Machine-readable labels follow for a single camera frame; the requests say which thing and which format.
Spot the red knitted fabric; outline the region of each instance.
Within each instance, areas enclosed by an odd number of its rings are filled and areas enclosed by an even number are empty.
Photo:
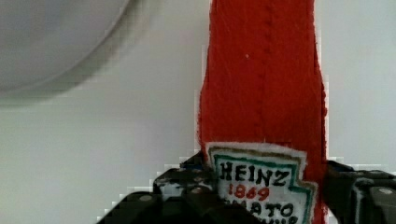
[[[318,68],[314,0],[213,0],[199,138],[273,143],[307,152],[304,180],[326,161],[325,93]],[[315,224],[324,223],[320,194]]]

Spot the knitted ketchup bottle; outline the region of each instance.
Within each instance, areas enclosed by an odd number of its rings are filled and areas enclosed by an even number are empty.
[[[219,194],[262,223],[324,223],[314,0],[212,0],[199,140]]]

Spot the white label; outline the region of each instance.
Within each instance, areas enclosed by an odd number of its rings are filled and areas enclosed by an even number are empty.
[[[306,154],[271,144],[241,146],[210,144],[207,149],[219,196],[242,204],[262,223],[311,223],[317,185],[302,181]]]

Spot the black plastic object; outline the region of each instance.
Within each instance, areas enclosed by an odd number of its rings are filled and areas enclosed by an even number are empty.
[[[396,224],[395,176],[328,162],[325,203],[340,224]]]
[[[148,192],[125,197],[98,224],[152,223],[161,211],[161,198]]]
[[[239,204],[226,204],[208,188],[185,189],[182,197],[205,224],[260,224],[246,208]]]

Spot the white round object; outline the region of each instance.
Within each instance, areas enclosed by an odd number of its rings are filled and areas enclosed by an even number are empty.
[[[109,34],[129,0],[0,0],[0,95],[57,77]]]

